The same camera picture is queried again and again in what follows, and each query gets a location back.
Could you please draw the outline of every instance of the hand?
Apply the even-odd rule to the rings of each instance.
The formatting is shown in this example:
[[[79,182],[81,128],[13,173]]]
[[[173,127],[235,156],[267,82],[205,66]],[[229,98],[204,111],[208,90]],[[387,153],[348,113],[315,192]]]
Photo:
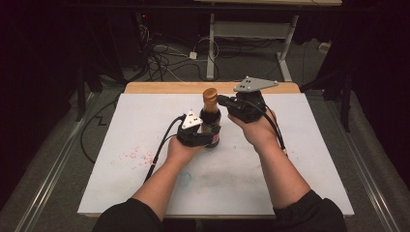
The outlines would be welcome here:
[[[273,111],[271,112],[268,109],[266,110],[266,114],[275,122],[275,113]],[[245,138],[257,151],[271,144],[278,146],[275,131],[265,117],[262,116],[258,121],[248,124],[230,114],[228,114],[228,118],[243,130]]]
[[[176,136],[172,136],[168,144],[168,155],[165,163],[174,165],[180,169],[184,168],[193,156],[199,152],[203,146],[187,147],[184,146]]]

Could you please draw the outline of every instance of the desk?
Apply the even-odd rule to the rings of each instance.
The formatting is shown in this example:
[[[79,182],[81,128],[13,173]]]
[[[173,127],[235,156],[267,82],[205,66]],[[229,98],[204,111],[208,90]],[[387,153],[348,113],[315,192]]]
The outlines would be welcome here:
[[[229,4],[223,5],[203,5],[198,4],[198,1],[192,1],[189,4],[137,4],[137,3],[127,3],[127,4],[113,4],[113,3],[66,3],[62,4],[62,7],[67,11],[73,11],[75,13],[95,13],[95,12],[121,12],[121,13],[163,13],[172,12],[176,14],[190,14],[190,13],[203,13],[203,14],[248,14],[249,12],[259,13],[264,15],[279,14],[279,15],[339,15],[339,16],[356,16],[356,15],[371,15],[376,13],[376,8],[372,5],[368,7],[348,7],[339,6],[332,7],[334,5],[334,0],[310,0],[311,3],[318,3],[319,6],[325,6],[326,8],[317,7],[317,5],[309,5],[308,0],[299,0],[298,4],[294,4],[297,0],[289,0],[289,3],[285,4],[287,1],[272,0],[277,1],[277,5],[274,4],[236,4],[232,1]],[[204,2],[216,2],[212,0],[205,0]],[[83,85],[82,75],[78,76],[78,98],[79,98],[79,116],[82,116],[82,111],[85,110],[85,97],[84,97],[84,85]],[[312,88],[317,83],[307,84],[303,86],[303,91]],[[347,78],[344,81],[344,93],[349,96],[350,87],[347,84]],[[347,112],[348,112],[348,98],[343,100],[343,108],[341,112],[341,121],[343,125],[347,125]]]
[[[294,6],[340,6],[341,0],[195,0],[199,2],[216,3],[249,3],[266,5],[294,5]],[[215,37],[242,37],[261,39],[285,39],[283,51],[277,53],[278,65],[284,81],[292,81],[286,65],[286,54],[292,42],[293,33],[298,22],[298,15],[293,15],[290,23],[267,23],[267,22],[235,22],[216,21],[215,14],[211,14],[209,32],[209,55],[206,78],[214,79],[215,66]]]
[[[206,88],[216,87],[229,96],[237,84],[130,83],[117,104],[78,212],[97,217],[110,206],[127,200],[143,184],[170,122],[190,109],[200,110],[201,93]],[[334,200],[345,215],[353,215],[305,95],[298,93],[294,83],[280,83],[263,92],[265,102],[277,113],[289,158],[319,195]],[[167,218],[273,216],[257,154],[241,130],[227,119],[226,108],[221,107],[220,111],[220,144],[200,151],[181,172]],[[166,144],[157,167],[165,157]]]

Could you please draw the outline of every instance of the gray carpet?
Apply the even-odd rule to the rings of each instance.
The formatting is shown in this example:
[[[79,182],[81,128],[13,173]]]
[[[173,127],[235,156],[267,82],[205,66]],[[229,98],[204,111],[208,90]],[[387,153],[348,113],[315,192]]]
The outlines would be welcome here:
[[[220,71],[219,81],[243,79],[245,75],[281,81],[273,52],[280,50],[280,46],[281,43],[274,42],[266,48],[243,51],[234,58],[223,58],[223,56],[234,54],[234,51],[221,50],[220,58],[217,60]],[[308,83],[316,77],[325,58],[325,55],[317,52],[318,46],[319,42],[317,41],[302,45],[292,44],[286,61],[291,76],[297,84]],[[174,44],[173,47],[186,54],[190,51],[177,44]],[[184,58],[169,56],[169,60],[172,62],[178,62],[182,59]],[[199,66],[201,76],[204,77],[205,63],[193,63]],[[133,71],[125,69],[125,73],[132,75]],[[139,81],[148,79],[149,76],[145,75]],[[124,89],[123,86],[111,83],[109,78],[102,77],[102,80],[102,93],[90,95],[92,98],[89,100],[88,118],[113,101]],[[197,67],[185,66],[175,70],[173,74],[167,73],[163,80],[199,81]],[[410,228],[410,213],[407,210],[410,207],[408,189],[398,177],[375,138],[354,93],[349,117],[351,132],[348,134],[340,129],[337,118],[338,101],[323,101],[320,91],[308,91],[307,99],[355,210],[353,217],[346,218],[348,231],[406,231]],[[0,214],[0,231],[15,231],[17,228],[53,163],[57,160],[71,131],[78,126],[75,121],[77,111],[75,106],[75,96],[73,96],[73,108],[49,134],[48,139],[28,166],[27,172],[15,189],[13,196],[3,208]],[[103,110],[99,114],[102,116],[101,121],[94,119],[84,133],[84,148],[93,160],[99,153],[114,109],[114,106],[110,105]],[[353,149],[348,138],[354,141]],[[371,190],[364,185],[364,179],[355,163],[355,152],[360,153],[363,158],[371,180],[382,193],[389,209],[388,213],[393,216],[393,225],[396,227],[389,228],[383,219],[380,219],[384,216],[375,209],[374,201],[371,201]],[[76,211],[92,169],[93,164],[83,155],[77,137],[73,147],[68,152],[67,161],[63,162],[62,172],[57,175],[58,182],[52,186],[52,192],[46,199],[46,204],[43,208],[41,205],[38,206],[41,213],[38,218],[34,218],[36,223],[33,223],[31,229],[34,231],[91,231],[96,219],[80,216]],[[209,228],[207,230],[207,227],[204,226],[204,231],[216,230]]]

